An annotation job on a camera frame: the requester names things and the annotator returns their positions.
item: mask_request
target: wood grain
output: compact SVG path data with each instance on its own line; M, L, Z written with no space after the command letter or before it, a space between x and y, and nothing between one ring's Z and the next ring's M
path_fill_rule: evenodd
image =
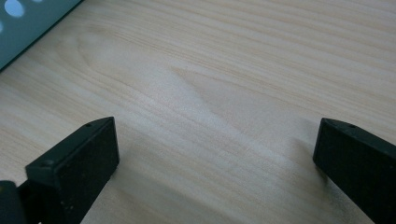
M83 223L372 223L312 162L320 118L396 144L396 3L86 0L0 74L0 179L114 116Z

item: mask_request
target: white dot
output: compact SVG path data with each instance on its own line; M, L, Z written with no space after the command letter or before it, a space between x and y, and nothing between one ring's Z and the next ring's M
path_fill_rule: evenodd
M18 0L7 0L4 9L12 17L22 17L24 14L23 5Z

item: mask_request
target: small hole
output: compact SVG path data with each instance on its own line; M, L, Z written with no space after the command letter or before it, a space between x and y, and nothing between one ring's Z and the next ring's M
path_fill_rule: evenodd
M7 0L4 3L4 9L8 13L8 15L15 18L20 18L24 14L23 5L18 0Z
M53 161L43 161L40 164L40 167L50 167L51 165L53 165Z

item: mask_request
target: black clamp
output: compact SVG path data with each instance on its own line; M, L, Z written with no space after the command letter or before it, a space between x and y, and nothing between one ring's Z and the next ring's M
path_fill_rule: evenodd
M27 165L18 188L0 181L0 223L80 223L119 162L114 118L85 124Z
M355 125L322 119L314 163L373 222L396 223L396 146Z

